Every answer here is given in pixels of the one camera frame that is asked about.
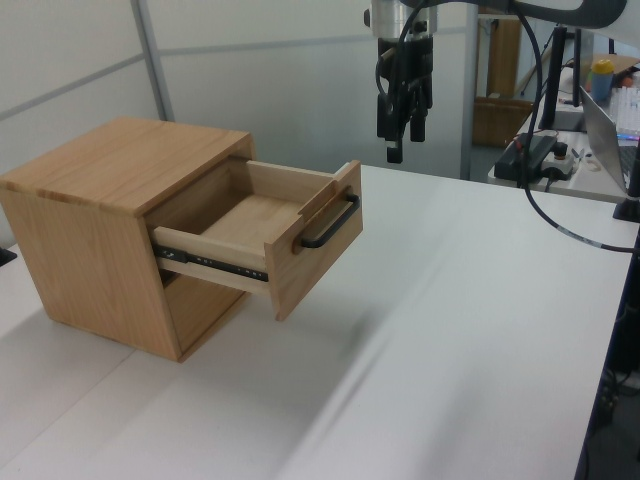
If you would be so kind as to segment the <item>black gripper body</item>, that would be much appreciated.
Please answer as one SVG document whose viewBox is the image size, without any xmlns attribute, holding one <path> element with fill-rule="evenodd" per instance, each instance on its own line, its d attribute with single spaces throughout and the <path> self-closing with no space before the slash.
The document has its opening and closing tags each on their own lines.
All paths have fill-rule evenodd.
<svg viewBox="0 0 640 480">
<path fill-rule="evenodd" d="M 432 94 L 433 38 L 425 36 L 417 40 L 406 40 L 396 58 L 397 40 L 377 40 L 378 60 L 375 80 L 378 91 L 386 95 L 382 80 L 391 87 L 392 80 L 401 85 L 419 85 L 426 95 Z"/>
</svg>

